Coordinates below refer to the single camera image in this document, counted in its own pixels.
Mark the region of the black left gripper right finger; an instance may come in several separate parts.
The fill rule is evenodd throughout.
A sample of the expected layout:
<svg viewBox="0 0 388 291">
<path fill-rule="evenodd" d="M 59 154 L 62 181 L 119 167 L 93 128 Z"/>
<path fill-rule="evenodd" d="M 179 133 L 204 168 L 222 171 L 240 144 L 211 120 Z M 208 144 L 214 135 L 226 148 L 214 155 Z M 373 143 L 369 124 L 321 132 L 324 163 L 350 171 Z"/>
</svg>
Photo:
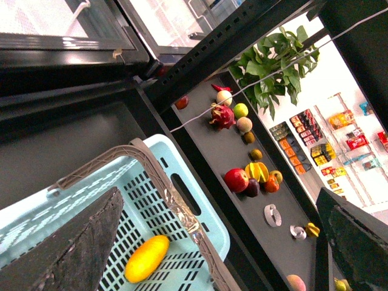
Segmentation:
<svg viewBox="0 0 388 291">
<path fill-rule="evenodd" d="M 333 259 L 352 290 L 387 290 L 387 224 L 325 187 L 316 207 Z"/>
</svg>

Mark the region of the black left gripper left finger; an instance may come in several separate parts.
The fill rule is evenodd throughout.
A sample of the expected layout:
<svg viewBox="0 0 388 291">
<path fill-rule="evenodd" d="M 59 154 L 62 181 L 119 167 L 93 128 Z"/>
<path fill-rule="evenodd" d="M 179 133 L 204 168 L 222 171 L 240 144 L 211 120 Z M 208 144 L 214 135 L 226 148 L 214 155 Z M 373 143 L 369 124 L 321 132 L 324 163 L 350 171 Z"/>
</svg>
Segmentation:
<svg viewBox="0 0 388 291">
<path fill-rule="evenodd" d="M 97 290 L 124 200 L 113 187 L 1 270 L 1 290 Z"/>
</svg>

